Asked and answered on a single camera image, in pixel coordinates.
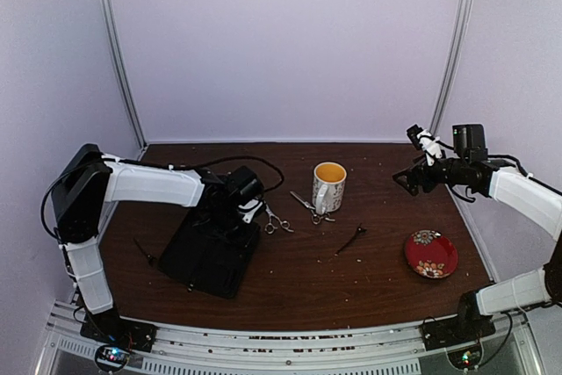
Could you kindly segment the silver thinning scissors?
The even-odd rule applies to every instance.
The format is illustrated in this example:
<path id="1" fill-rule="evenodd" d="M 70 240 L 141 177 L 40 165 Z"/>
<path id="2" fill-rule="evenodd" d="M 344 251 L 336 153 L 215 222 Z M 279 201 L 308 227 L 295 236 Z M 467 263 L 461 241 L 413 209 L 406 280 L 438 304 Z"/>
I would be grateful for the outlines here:
<path id="1" fill-rule="evenodd" d="M 297 192 L 290 191 L 290 194 L 311 213 L 311 221 L 314 225 L 320 225 L 323 221 L 335 222 L 335 219 L 329 213 L 318 214 L 315 207 L 302 198 Z"/>

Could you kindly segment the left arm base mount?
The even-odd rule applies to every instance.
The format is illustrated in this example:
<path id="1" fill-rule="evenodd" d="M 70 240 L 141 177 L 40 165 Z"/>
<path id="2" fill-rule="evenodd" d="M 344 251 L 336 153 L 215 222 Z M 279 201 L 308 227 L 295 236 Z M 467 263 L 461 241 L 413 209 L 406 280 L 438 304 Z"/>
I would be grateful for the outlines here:
<path id="1" fill-rule="evenodd" d="M 152 350 L 156 332 L 154 324 L 123 319 L 115 308 L 100 314 L 87 311 L 80 329 L 82 337 L 142 352 Z"/>

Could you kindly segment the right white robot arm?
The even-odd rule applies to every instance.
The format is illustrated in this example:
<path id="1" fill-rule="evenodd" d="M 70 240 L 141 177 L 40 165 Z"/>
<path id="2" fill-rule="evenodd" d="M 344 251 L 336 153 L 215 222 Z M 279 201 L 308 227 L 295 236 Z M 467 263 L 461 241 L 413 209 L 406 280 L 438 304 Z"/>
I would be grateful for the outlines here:
<path id="1" fill-rule="evenodd" d="M 510 208 L 541 228 L 554 241 L 550 260 L 537 270 L 463 295 L 450 333 L 470 340 L 495 314 L 561 303 L 561 192 L 532 176 L 512 155 L 491 154 L 481 124 L 455 125 L 447 145 L 429 130 L 413 125 L 407 137 L 421 156 L 393 181 L 410 195 L 437 186 L 466 188 L 471 194 Z"/>

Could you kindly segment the silver straight hair scissors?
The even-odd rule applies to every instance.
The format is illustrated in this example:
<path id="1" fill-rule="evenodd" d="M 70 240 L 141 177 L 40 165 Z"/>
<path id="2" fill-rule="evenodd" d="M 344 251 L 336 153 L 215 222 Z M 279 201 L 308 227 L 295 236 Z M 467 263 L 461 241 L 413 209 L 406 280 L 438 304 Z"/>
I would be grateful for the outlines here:
<path id="1" fill-rule="evenodd" d="M 279 228 L 287 233 L 293 233 L 294 229 L 291 227 L 291 223 L 288 220 L 280 219 L 272 210 L 267 202 L 264 203 L 264 210 L 268 217 L 268 222 L 264 227 L 264 232 L 266 234 L 274 234 Z"/>

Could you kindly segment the black zippered tool case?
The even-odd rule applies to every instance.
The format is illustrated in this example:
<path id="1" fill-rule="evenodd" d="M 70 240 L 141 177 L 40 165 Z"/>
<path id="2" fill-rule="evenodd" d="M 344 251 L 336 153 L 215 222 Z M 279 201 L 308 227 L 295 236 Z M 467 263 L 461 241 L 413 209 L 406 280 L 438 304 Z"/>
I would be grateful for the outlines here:
<path id="1" fill-rule="evenodd" d="M 256 251 L 260 230 L 255 222 L 242 222 L 227 231 L 192 210 L 162 252 L 157 268 L 190 291 L 232 299 Z"/>

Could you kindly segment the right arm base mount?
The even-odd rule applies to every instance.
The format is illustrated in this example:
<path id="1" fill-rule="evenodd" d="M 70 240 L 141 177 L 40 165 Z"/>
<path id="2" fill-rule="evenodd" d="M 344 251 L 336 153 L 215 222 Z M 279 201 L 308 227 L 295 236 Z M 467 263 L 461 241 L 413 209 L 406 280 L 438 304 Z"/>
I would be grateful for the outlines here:
<path id="1" fill-rule="evenodd" d="M 490 317 L 483 320 L 465 321 L 458 316 L 425 321 L 420 326 L 422 340 L 427 351 L 449 348 L 493 335 L 496 331 Z"/>

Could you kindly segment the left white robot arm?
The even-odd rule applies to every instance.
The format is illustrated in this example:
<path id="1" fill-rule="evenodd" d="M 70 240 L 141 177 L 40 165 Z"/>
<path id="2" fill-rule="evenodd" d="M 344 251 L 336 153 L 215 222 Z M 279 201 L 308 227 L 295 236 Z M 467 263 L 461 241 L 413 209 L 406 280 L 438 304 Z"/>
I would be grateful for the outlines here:
<path id="1" fill-rule="evenodd" d="M 188 213 L 164 249 L 158 268 L 187 287 L 224 299 L 241 285 L 260 237 L 254 221 L 264 187 L 246 166 L 226 175 L 199 166 L 149 165 L 103 154 L 85 144 L 49 186 L 55 223 L 46 231 L 65 252 L 93 330 L 107 343 L 126 336 L 115 310 L 99 250 L 99 220 L 106 203 L 181 206 Z"/>

